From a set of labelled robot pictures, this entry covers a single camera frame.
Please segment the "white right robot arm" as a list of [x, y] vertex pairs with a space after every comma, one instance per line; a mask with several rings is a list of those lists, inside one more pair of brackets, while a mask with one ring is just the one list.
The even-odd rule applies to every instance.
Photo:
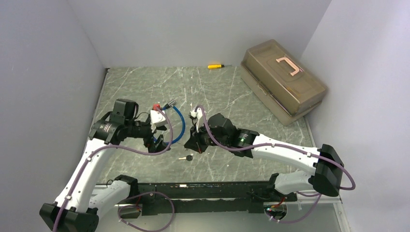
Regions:
[[269, 138], [253, 130], [237, 128], [222, 114], [204, 119], [201, 109], [190, 112], [193, 126], [186, 149], [203, 153], [209, 146], [218, 146], [238, 157], [275, 160], [297, 168], [290, 174], [272, 174], [266, 194], [273, 201], [301, 190], [337, 197], [344, 164], [336, 150], [323, 144], [320, 148], [292, 145]]

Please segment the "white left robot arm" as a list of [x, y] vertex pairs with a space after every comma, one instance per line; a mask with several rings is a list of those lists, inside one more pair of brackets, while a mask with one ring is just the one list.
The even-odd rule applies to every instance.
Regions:
[[111, 111], [94, 122], [81, 160], [69, 182], [52, 203], [45, 203], [40, 217], [53, 232], [94, 232], [102, 217], [117, 203], [132, 203], [143, 194], [138, 180], [119, 175], [101, 193], [94, 195], [98, 178], [127, 138], [142, 139], [146, 156], [165, 153], [171, 143], [155, 137], [157, 130], [170, 129], [167, 114], [158, 105], [153, 106], [145, 121], [137, 119], [139, 106], [135, 101], [117, 99]]

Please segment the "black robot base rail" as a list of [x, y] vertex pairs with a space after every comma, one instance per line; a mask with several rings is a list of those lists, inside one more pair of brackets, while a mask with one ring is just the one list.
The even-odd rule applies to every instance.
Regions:
[[263, 213], [296, 202], [295, 193], [275, 192], [269, 181], [138, 183], [121, 203], [140, 206], [144, 216], [175, 213]]

